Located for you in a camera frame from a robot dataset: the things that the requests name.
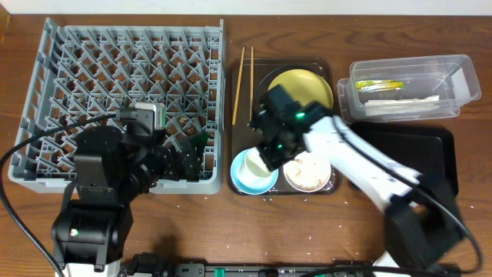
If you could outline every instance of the green light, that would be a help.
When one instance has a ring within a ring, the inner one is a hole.
[[[295,118],[297,118],[297,119],[301,119],[301,118],[303,118],[305,115],[306,115],[305,113],[303,113],[303,112],[299,112],[299,113],[297,113],[297,114],[295,115]]]

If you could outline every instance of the tray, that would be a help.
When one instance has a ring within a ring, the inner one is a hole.
[[[229,68],[228,76],[230,82],[228,83],[228,91],[231,97],[229,98],[228,109],[228,184],[229,187],[235,193],[239,195],[248,195],[239,191],[233,184],[231,180],[231,163],[234,157],[244,149],[249,149],[256,146],[261,141],[261,135],[257,132],[252,132],[248,127],[249,122],[249,101],[250,101],[250,59],[244,60],[243,73],[241,78],[241,90],[239,92],[239,103],[236,118],[236,125],[232,125],[232,114],[234,112],[234,101],[235,92],[238,83],[239,74],[239,61],[232,63]],[[303,68],[309,69],[319,76],[322,76],[330,87],[333,89],[333,84],[331,83],[331,71],[322,59],[320,58],[256,58],[254,60],[254,84],[258,83],[270,72],[276,68],[282,68],[288,65],[299,65]],[[317,192],[299,192],[289,185],[288,181],[284,177],[284,172],[282,168],[278,169],[278,180],[274,187],[264,193],[263,195],[306,195],[306,194],[316,194],[316,195],[329,195],[335,192],[341,185],[341,174],[333,166],[331,166],[331,177],[325,187]]]
[[[47,18],[15,143],[136,102],[164,103],[169,133],[164,146],[200,130],[209,140],[200,181],[161,179],[151,192],[218,192],[227,41],[223,31],[222,20],[219,27],[205,28],[59,27]],[[113,119],[105,124],[125,131]],[[9,178],[36,192],[62,192],[77,177],[74,138],[87,127],[44,137],[15,153]]]

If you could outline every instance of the wooden stick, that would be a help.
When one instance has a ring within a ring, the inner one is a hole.
[[[236,125],[236,115],[238,113],[239,90],[241,89],[241,76],[243,75],[244,47],[241,54],[241,64],[239,65],[238,87],[236,88],[236,101],[234,103],[234,114],[232,115],[232,125]]]
[[[254,93],[254,47],[251,47],[251,73],[250,73],[250,96],[249,96],[249,122],[253,120],[253,93]]]

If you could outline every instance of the clear plastic container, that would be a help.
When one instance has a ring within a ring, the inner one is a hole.
[[[357,90],[357,82],[393,80],[403,88]],[[470,57],[442,55],[355,62],[351,77],[338,82],[338,99],[346,122],[390,122],[450,118],[481,97]]]

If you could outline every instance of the cup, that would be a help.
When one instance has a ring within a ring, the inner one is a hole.
[[[314,153],[302,152],[283,167],[287,182],[300,192],[316,192],[326,186],[331,176],[327,159]]]
[[[260,157],[260,152],[256,147],[249,149],[244,155],[244,160],[238,170],[238,179],[245,185],[254,186],[261,180],[270,178],[273,172],[268,170],[267,166]]]

